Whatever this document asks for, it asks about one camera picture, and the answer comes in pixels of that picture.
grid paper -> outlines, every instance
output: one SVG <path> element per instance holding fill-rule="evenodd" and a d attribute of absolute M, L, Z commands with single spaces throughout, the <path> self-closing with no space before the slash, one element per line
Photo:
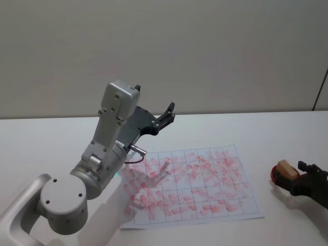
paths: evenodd
<path fill-rule="evenodd" d="M 124 164 L 119 174 L 121 228 L 263 217 L 235 145 L 147 153 L 140 163 Z"/>

table surface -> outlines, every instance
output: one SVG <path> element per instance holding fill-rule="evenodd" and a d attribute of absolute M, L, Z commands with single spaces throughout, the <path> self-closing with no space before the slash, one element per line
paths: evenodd
<path fill-rule="evenodd" d="M 0 120 L 0 212 L 36 176 L 69 173 L 93 136 L 97 118 Z M 271 168 L 286 159 L 328 170 L 328 112 L 177 115 L 147 151 L 236 144 L 265 218 L 152 230 L 117 230 L 120 177 L 88 202 L 79 232 L 58 235 L 40 218 L 31 234 L 47 246 L 106 245 L 327 245 L 328 213 L 307 197 L 288 197 L 270 183 Z"/>

beige wall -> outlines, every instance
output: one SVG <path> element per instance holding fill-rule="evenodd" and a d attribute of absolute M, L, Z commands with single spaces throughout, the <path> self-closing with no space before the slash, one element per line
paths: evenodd
<path fill-rule="evenodd" d="M 2 0 L 0 117 L 95 115 L 107 83 L 179 113 L 310 110 L 326 0 Z"/>

metal connector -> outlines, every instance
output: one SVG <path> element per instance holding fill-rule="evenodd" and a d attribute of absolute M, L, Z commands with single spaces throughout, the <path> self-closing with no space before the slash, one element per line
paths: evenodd
<path fill-rule="evenodd" d="M 141 157 L 144 157 L 147 154 L 147 151 L 146 150 L 143 150 L 143 149 L 137 147 L 136 145 L 131 145 L 131 150 L 139 153 L 139 155 Z"/>

circular joint cover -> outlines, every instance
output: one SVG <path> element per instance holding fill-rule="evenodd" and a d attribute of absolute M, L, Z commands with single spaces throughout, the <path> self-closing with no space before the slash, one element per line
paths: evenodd
<path fill-rule="evenodd" d="M 42 188 L 40 200 L 50 227 L 59 234 L 75 233 L 87 221 L 87 191 L 76 176 L 49 180 Z"/>

